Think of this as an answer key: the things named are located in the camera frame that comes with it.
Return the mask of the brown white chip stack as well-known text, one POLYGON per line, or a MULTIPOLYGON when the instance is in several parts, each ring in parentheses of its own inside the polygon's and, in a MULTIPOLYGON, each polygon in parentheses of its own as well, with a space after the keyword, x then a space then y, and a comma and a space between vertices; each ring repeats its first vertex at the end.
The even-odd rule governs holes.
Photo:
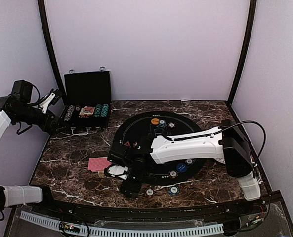
POLYGON ((154 190, 153 189, 146 189, 145 190, 145 196, 146 197, 152 197, 154 195, 154 190))

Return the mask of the green blue chip stack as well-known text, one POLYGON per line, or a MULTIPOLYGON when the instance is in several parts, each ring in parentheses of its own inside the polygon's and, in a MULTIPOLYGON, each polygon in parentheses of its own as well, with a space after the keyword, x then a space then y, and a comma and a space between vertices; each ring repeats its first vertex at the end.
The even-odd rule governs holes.
POLYGON ((171 186, 169 187, 168 189, 168 193, 171 195, 171 196, 175 196, 175 195, 178 195, 180 192, 180 189, 178 186, 171 186))

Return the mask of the green chips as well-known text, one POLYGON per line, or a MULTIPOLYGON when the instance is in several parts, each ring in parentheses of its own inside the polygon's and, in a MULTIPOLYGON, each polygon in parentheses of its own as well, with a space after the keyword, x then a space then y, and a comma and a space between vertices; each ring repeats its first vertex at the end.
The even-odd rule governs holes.
POLYGON ((187 159, 187 160, 186 160, 186 163, 187 163, 188 165, 191 165, 191 164, 193 163, 193 161, 192 161, 191 159, 187 159))
POLYGON ((166 128, 167 123, 165 120, 160 120, 158 124, 158 128, 166 128))

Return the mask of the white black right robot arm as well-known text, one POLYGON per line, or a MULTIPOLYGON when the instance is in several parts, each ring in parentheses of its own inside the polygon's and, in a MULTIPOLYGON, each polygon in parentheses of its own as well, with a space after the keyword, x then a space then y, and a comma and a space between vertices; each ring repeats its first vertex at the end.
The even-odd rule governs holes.
POLYGON ((197 133, 176 136, 155 135, 141 138, 135 148, 125 147, 123 160, 128 160, 127 179, 122 193, 133 196, 140 191, 151 162, 166 164, 188 159, 224 159, 229 176, 238 180, 244 193, 240 210, 251 214, 259 207, 261 189, 256 177, 255 160, 249 144, 237 124, 224 120, 221 126, 197 133))

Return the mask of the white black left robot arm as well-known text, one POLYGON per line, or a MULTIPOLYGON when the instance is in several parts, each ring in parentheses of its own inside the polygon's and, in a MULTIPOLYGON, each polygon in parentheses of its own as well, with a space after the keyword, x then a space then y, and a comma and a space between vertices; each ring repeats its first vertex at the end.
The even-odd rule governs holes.
MULTIPOLYGON (((63 119, 50 110, 43 112, 41 109, 25 105, 16 96, 0 97, 0 141, 9 126, 17 123, 36 125, 50 135, 70 128, 63 119)), ((0 185, 0 212, 6 207, 38 203, 45 214, 54 215, 58 211, 58 205, 49 197, 49 192, 49 187, 0 185)))

